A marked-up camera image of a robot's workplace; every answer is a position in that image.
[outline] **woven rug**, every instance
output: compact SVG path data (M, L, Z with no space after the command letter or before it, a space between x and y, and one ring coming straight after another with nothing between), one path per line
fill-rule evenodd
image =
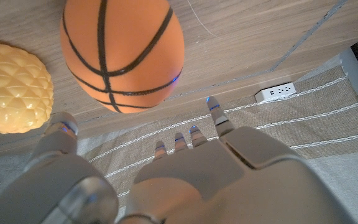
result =
M358 152L358 96L340 65L295 83L297 93L258 104L253 96L221 105L236 126L250 126L278 139L305 159ZM139 169L151 162L155 143L174 148L174 135L197 125L207 138L216 132L208 109L189 111L129 131L84 157L97 167L119 194L120 207Z

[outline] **yellow toy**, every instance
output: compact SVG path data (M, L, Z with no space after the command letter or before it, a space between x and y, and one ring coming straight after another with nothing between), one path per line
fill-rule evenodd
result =
M53 105L53 84L45 65L24 50L0 44L0 133L41 127Z

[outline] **electrical outlet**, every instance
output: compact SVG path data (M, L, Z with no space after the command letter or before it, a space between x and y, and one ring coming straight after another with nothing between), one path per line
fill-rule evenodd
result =
M256 102L266 102L270 100L276 100L296 93L293 83L286 83L275 87L270 87L264 90L260 90L256 95Z

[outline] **orange ball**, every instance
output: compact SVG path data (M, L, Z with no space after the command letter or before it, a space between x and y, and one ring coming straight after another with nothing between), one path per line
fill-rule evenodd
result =
M120 113L144 111L168 97L185 57L179 21L166 0L68 0L60 42L80 86Z

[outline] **wooden surface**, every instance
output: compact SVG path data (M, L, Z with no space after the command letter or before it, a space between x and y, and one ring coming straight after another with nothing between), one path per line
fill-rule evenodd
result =
M79 137L88 138L201 108L208 95L229 101L294 81L358 41L358 0L349 0L272 72L337 1L169 2L183 29L185 66L172 96L139 114L107 110L68 71L58 33L64 1L0 0L0 42L25 49L43 61L54 84L53 113L73 114ZM33 146L43 130L0 134L0 151Z

